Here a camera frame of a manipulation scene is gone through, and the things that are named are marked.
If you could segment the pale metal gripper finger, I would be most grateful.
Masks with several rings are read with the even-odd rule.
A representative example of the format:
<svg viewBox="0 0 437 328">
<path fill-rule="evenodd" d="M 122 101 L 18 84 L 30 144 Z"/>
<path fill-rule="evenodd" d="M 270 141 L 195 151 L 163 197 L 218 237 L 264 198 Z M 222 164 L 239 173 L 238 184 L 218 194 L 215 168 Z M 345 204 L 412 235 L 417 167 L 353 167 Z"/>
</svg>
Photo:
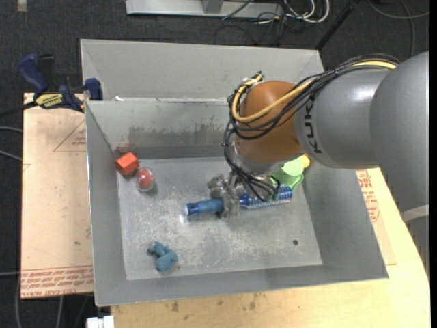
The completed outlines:
<svg viewBox="0 0 437 328">
<path fill-rule="evenodd" d="M 219 213 L 220 218 L 235 217 L 239 213 L 240 203 L 238 200 L 223 199 L 223 210 Z"/>
</svg>

